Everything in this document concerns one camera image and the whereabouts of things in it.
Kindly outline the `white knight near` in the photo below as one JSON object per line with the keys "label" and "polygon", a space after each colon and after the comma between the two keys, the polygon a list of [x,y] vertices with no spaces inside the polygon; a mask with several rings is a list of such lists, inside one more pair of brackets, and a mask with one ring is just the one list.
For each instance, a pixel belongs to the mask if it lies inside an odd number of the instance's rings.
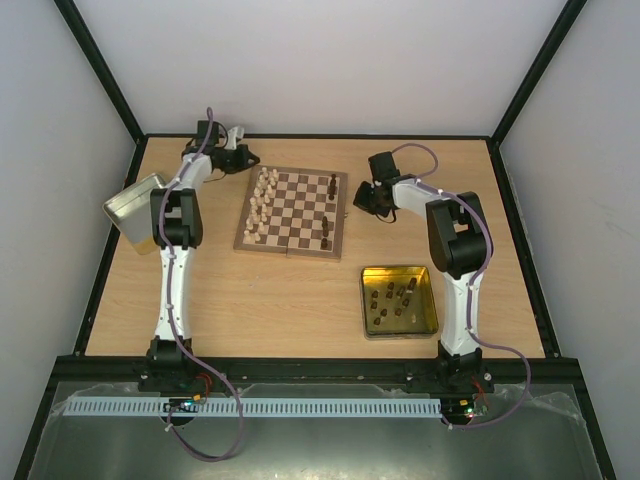
{"label": "white knight near", "polygon": [[259,217],[255,213],[251,213],[246,220],[246,224],[248,227],[252,227],[258,221],[259,221]]}

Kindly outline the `wooden chess board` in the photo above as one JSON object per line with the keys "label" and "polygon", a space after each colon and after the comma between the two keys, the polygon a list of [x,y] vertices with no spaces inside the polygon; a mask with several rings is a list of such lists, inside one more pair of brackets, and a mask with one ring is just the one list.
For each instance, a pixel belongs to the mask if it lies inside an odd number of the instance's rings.
{"label": "wooden chess board", "polygon": [[[263,167],[268,170],[265,179],[260,176]],[[271,178],[273,169],[278,171],[277,181]],[[335,198],[330,201],[329,185],[334,173],[337,187]],[[345,172],[275,166],[254,168],[242,204],[234,250],[340,260],[347,193],[348,175]],[[258,200],[256,212],[251,211],[251,198]],[[251,213],[255,213],[259,221],[248,227],[246,220]],[[323,216],[328,218],[330,227],[328,250],[321,249]],[[264,234],[256,232],[259,223],[266,227]],[[245,230],[252,232],[252,243],[244,242]]]}

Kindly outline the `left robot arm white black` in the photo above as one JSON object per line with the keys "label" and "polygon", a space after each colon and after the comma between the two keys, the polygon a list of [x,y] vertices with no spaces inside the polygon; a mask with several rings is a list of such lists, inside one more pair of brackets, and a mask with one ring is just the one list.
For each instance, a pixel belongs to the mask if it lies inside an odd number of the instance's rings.
{"label": "left robot arm white black", "polygon": [[221,127],[213,120],[200,121],[176,174],[150,194],[152,238],[159,247],[162,277],[146,362],[149,379],[165,389],[185,389],[197,377],[188,314],[191,267],[204,233],[197,191],[216,170],[235,174],[260,162],[242,143],[242,126],[227,130],[224,141],[219,140]]}

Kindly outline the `black aluminium frame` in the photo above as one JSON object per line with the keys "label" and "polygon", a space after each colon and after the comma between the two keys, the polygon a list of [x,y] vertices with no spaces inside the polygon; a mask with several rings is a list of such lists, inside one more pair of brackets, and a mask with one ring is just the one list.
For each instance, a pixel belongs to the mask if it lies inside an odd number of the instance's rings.
{"label": "black aluminium frame", "polygon": [[[524,109],[584,6],[582,1],[565,3],[496,131],[492,135],[484,137],[483,140],[488,148],[501,202],[506,212],[520,269],[533,307],[536,328],[542,341],[543,358],[533,359],[530,362],[532,381],[548,385],[573,386],[578,405],[586,421],[590,444],[600,473],[603,478],[612,479],[615,476],[614,467],[607,452],[579,363],[577,360],[564,357],[561,354],[531,249],[525,239],[524,225],[516,210],[513,188],[507,178],[506,167],[500,152],[501,143],[506,139],[511,127]],[[136,144],[124,180],[124,184],[130,186],[139,173],[143,155],[152,137],[142,132],[76,4],[72,1],[59,1],[56,7]],[[35,471],[34,462],[37,450],[42,441],[46,419],[53,405],[54,390],[60,382],[130,380],[141,371],[143,360],[139,356],[89,357],[86,354],[90,334],[95,323],[95,314],[111,269],[118,239],[118,233],[110,231],[74,344],[74,351],[70,355],[60,356],[56,359],[16,470],[15,476],[18,479],[25,479]],[[286,382],[352,384],[355,382],[356,376],[361,374],[365,379],[375,380],[380,386],[407,387],[413,393],[433,393],[435,395],[441,393],[435,384],[435,375],[432,371],[436,362],[426,357],[409,360],[210,357],[207,361],[213,366],[222,367],[225,372],[237,375],[247,373],[251,377],[265,378],[270,384],[284,384]]]}

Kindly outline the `silver tin lid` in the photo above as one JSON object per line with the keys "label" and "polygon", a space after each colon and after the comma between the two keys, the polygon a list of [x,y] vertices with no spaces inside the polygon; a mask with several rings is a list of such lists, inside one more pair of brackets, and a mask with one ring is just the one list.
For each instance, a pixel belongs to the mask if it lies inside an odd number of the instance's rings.
{"label": "silver tin lid", "polygon": [[152,190],[164,186],[163,177],[152,173],[124,188],[102,205],[111,223],[139,255],[150,254],[156,249],[152,234],[150,194]]}

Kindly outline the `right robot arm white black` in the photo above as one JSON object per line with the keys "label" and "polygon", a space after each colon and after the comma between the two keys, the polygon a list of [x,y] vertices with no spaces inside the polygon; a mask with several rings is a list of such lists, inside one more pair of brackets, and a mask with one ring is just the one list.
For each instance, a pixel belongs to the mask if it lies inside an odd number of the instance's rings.
{"label": "right robot arm white black", "polygon": [[477,194],[454,194],[403,175],[391,151],[368,159],[372,180],[357,189],[354,205],[383,218],[408,210],[426,221],[431,260],[445,280],[445,320],[438,342],[436,379],[442,389],[462,392],[479,379],[479,287],[493,244]]}

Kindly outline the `gold tin box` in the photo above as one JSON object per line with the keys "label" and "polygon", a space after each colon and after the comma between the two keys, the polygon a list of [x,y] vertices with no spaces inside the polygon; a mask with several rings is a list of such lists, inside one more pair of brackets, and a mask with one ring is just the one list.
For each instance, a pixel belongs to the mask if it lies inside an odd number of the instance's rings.
{"label": "gold tin box", "polygon": [[367,338],[428,338],[439,331],[426,266],[365,267],[361,271],[360,291]]}

